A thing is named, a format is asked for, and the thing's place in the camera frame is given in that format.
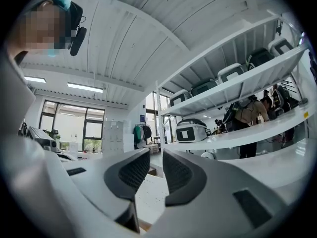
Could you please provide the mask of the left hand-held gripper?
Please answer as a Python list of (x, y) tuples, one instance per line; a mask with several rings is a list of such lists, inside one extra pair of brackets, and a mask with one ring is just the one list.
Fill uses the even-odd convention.
[(56, 140), (54, 140), (52, 137), (50, 137), (47, 133), (45, 133), (41, 129), (29, 127), (27, 132), (27, 137), (37, 141), (44, 150), (56, 152), (56, 154), (58, 155), (59, 159), (62, 162), (85, 160), (85, 158), (82, 156), (77, 157), (76, 155), (73, 155), (73, 154), (60, 152), (57, 148)]

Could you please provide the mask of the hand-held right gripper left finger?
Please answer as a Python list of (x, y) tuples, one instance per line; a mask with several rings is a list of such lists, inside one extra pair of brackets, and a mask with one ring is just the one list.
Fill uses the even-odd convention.
[(110, 219), (136, 216), (135, 195), (150, 168), (148, 149), (63, 166), (84, 197)]

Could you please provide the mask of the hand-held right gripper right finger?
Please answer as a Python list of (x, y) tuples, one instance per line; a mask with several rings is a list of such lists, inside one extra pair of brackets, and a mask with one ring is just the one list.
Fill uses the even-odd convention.
[(286, 203), (242, 169), (217, 160), (164, 150), (169, 194), (149, 238), (262, 238)]

